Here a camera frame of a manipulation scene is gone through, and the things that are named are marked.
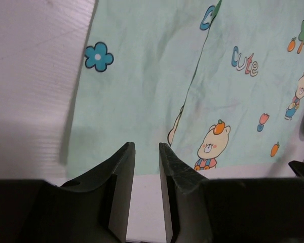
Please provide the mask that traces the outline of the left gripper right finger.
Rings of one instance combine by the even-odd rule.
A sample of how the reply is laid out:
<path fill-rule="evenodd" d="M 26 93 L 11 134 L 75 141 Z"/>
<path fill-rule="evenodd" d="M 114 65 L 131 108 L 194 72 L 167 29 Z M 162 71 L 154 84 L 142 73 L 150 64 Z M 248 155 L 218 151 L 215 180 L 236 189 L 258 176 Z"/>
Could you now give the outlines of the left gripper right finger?
<path fill-rule="evenodd" d="M 212 242 L 203 183 L 207 178 L 159 144 L 166 242 Z"/>

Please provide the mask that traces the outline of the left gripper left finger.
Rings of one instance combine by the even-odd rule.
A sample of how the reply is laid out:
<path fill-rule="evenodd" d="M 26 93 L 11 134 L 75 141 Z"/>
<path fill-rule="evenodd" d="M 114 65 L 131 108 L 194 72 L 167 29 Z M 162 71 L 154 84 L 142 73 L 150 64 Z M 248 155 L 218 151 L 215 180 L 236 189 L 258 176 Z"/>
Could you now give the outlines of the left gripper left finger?
<path fill-rule="evenodd" d="M 47 186 L 41 242 L 125 242 L 135 166 L 135 145 L 67 181 Z"/>

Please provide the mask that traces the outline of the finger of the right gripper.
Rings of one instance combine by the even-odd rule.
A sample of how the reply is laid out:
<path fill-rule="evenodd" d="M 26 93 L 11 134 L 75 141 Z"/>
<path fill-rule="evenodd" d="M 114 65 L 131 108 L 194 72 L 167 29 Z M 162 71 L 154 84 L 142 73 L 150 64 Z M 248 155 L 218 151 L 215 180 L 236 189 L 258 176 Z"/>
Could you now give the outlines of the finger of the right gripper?
<path fill-rule="evenodd" d="M 296 176 L 304 177 L 304 162 L 294 160 L 294 161 L 289 162 L 288 165 L 293 170 L 293 172 L 296 174 Z"/>

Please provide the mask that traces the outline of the green cartoon print cloth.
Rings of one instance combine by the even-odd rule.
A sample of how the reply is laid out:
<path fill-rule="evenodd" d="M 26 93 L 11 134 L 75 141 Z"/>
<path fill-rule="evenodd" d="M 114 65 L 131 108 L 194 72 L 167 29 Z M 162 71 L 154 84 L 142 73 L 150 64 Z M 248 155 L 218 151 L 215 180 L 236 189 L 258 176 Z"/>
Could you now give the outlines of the green cartoon print cloth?
<path fill-rule="evenodd" d="M 138 175 L 161 142 L 195 170 L 284 162 L 303 115 L 304 1 L 99 1 L 66 173 L 128 141 Z"/>

